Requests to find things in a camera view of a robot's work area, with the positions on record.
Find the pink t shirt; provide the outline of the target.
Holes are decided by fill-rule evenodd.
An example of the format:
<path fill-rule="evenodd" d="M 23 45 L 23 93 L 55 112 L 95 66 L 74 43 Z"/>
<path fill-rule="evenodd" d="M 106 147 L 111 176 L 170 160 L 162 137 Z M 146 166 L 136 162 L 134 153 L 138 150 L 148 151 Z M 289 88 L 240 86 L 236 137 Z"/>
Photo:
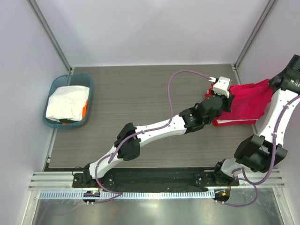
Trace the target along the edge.
<path fill-rule="evenodd" d="M 218 117 L 219 120 L 257 120 L 264 115 L 273 93 L 269 79 L 258 83 L 234 85 L 230 91 L 234 95 L 231 112 L 222 113 Z"/>

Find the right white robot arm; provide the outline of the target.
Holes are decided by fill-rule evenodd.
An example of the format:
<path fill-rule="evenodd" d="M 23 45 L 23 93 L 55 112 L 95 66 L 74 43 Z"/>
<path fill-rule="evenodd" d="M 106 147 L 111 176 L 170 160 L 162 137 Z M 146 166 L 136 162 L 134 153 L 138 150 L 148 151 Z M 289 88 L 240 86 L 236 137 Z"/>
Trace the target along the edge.
<path fill-rule="evenodd" d="M 260 185 L 269 178 L 273 167 L 286 157 L 285 130 L 300 103 L 299 55 L 293 55 L 285 69 L 269 81 L 269 86 L 273 93 L 262 128 L 240 143 L 232 159 L 216 164 L 211 179 L 217 186 L 230 185 L 239 173 L 249 184 Z"/>

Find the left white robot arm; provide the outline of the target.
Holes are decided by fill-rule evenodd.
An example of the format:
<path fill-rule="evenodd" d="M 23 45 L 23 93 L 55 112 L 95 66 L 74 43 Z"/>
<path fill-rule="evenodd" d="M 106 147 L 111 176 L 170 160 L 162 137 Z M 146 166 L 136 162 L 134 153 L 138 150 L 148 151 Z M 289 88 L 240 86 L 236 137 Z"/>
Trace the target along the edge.
<path fill-rule="evenodd" d="M 84 167 L 83 183 L 88 187 L 95 187 L 99 183 L 99 178 L 102 178 L 110 169 L 122 161 L 136 159 L 140 156 L 141 148 L 151 142 L 203 129 L 222 112 L 231 112 L 234 98 L 232 94 L 213 94 L 193 107 L 172 116 L 169 120 L 146 126 L 126 124 L 111 149 L 99 160 Z"/>

